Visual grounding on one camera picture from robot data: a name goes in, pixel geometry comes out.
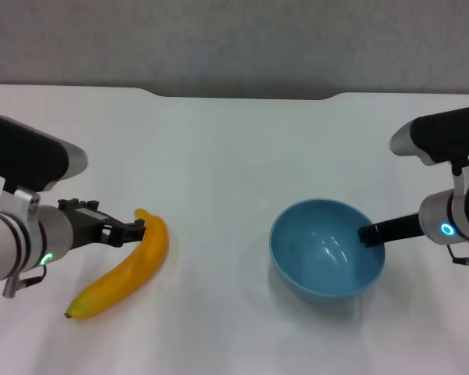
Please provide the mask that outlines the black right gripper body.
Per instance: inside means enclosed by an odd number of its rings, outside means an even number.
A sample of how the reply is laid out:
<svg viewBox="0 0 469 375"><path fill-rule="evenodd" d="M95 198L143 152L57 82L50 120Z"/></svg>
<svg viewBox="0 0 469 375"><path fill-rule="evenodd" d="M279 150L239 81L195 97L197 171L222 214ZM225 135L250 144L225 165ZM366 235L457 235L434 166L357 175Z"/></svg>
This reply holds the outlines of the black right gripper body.
<svg viewBox="0 0 469 375"><path fill-rule="evenodd" d="M376 223L375 227L378 243L382 244L421 236L421 225L417 213Z"/></svg>

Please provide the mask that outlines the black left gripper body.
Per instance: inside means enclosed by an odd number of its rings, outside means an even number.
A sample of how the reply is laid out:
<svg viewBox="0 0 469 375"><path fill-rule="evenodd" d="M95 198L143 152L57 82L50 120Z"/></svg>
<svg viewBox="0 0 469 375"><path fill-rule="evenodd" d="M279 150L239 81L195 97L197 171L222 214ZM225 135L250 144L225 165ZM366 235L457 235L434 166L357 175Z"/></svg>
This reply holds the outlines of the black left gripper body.
<svg viewBox="0 0 469 375"><path fill-rule="evenodd" d="M111 235L113 219L99 212L98 206L96 200L58 200L58 209L69 220L73 231L72 250L94 243L116 247Z"/></svg>

